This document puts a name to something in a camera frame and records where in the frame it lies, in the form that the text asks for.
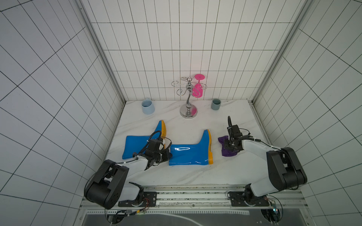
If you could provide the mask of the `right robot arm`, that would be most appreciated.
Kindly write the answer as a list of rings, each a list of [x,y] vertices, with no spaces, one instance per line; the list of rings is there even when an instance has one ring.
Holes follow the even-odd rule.
[[[257,182],[246,185],[243,199],[251,202],[259,197],[286,189],[298,189],[307,183],[307,175],[290,147],[275,147],[251,136],[243,135],[238,125],[227,127],[228,138],[223,148],[231,153],[250,152],[267,163],[268,175]]]

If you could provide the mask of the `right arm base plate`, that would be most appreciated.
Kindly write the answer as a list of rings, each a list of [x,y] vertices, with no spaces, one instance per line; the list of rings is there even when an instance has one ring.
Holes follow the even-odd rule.
[[[268,207],[269,202],[262,197],[255,197],[253,194],[248,192],[234,192],[230,191],[227,193],[227,197],[231,201],[232,207]]]

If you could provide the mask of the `purple cloth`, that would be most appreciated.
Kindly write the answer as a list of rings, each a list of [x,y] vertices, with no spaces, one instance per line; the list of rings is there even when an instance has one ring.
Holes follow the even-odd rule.
[[[228,149],[229,136],[219,137],[218,142],[222,145],[222,156],[224,157],[233,157],[239,152],[238,150]]]

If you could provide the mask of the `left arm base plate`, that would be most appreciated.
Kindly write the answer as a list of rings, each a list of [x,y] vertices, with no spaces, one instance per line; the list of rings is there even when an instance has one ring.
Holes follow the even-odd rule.
[[[157,192],[140,192],[135,200],[126,200],[118,202],[118,207],[155,207],[157,201]]]

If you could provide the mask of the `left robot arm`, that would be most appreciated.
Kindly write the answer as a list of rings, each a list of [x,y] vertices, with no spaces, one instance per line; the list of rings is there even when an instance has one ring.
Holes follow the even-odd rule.
[[[144,203],[144,188],[131,182],[131,177],[139,172],[158,166],[171,159],[172,142],[164,145],[164,137],[149,139],[146,145],[134,152],[133,157],[123,162],[105,160],[92,175],[84,187],[85,198],[110,210],[119,202],[128,202],[134,206]]]

